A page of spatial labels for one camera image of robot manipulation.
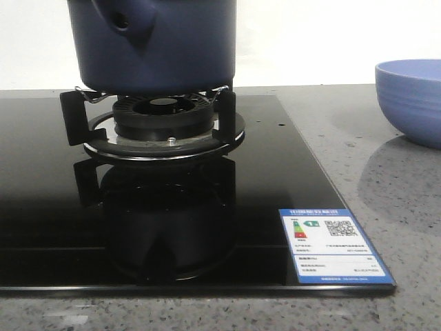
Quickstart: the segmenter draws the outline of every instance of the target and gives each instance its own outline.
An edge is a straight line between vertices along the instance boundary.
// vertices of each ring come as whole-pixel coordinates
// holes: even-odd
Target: speckled countertop
[[[390,267],[397,292],[378,299],[1,299],[1,330],[441,330],[441,151],[403,139],[383,117],[373,85],[236,92],[278,96]]]

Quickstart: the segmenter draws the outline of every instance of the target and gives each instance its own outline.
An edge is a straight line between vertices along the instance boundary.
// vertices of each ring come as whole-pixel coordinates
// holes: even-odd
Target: gas stove
[[[3,296],[394,291],[393,281],[303,281],[281,210],[347,207],[275,96],[228,92],[219,103],[233,111],[215,106],[187,137],[181,128],[129,132],[125,114],[179,116],[222,93],[93,105],[85,93],[99,97],[64,93],[63,111],[58,96],[0,99]]]

